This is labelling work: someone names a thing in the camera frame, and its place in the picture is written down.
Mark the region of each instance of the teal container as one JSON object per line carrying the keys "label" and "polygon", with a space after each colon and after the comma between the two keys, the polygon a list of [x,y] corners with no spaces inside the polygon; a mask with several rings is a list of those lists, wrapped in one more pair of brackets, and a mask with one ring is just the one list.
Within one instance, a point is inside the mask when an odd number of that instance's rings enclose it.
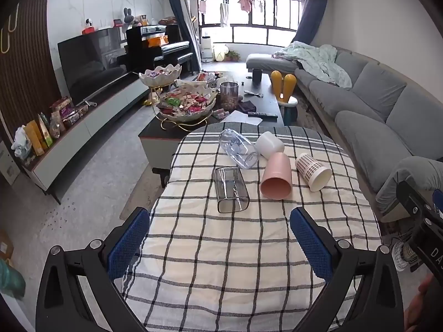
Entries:
{"label": "teal container", "polygon": [[15,297],[23,297],[25,295],[26,282],[23,276],[15,268],[6,264],[0,258],[0,290],[10,292]]}

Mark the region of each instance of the gray curtain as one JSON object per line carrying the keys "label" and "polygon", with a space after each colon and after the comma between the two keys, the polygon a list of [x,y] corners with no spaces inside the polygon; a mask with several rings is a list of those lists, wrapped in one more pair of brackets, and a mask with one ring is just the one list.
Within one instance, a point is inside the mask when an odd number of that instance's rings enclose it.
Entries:
{"label": "gray curtain", "polygon": [[305,0],[303,4],[303,15],[298,26],[294,41],[310,44],[314,39],[318,27],[322,22],[328,0]]}
{"label": "gray curtain", "polygon": [[201,71],[202,60],[200,57],[200,47],[191,20],[189,1],[169,0],[169,3],[171,4],[174,16],[176,17],[177,24],[180,28],[180,33],[182,34],[184,40],[189,41],[191,50],[194,53],[192,56],[192,70]]}

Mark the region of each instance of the checkered cloth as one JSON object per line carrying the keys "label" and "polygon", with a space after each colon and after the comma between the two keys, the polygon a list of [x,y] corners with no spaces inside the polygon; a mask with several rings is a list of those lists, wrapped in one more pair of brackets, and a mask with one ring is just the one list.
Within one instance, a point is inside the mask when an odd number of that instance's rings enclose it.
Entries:
{"label": "checkered cloth", "polygon": [[[285,144],[292,195],[272,201],[260,193],[264,157],[242,170],[251,202],[220,214],[212,171],[234,166],[218,136],[233,128],[255,142],[271,131]],[[312,193],[295,169],[307,152],[333,171]],[[380,233],[360,192],[351,159],[331,139],[301,127],[266,129],[218,123],[189,134],[174,155],[171,177],[151,211],[151,226],[123,279],[123,297],[149,331],[292,331],[325,282],[312,271],[289,227],[304,206],[320,226],[356,248],[375,250]],[[346,316],[358,288],[351,284],[331,328]]]}

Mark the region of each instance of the television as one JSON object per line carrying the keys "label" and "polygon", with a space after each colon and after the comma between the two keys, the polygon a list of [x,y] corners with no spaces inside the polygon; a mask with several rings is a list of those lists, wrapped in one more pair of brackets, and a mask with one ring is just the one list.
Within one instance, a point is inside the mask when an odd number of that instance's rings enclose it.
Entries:
{"label": "television", "polygon": [[61,68],[74,105],[94,97],[129,72],[119,28],[105,28],[58,43]]}

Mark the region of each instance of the human hand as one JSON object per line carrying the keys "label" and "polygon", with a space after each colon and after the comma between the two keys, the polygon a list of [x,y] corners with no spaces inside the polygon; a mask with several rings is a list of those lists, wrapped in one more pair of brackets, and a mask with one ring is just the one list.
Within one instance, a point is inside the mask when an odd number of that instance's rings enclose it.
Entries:
{"label": "human hand", "polygon": [[412,299],[409,307],[405,310],[405,332],[412,332],[417,326],[416,322],[423,309],[423,298],[429,288],[433,274],[428,274],[418,287],[418,294]]}

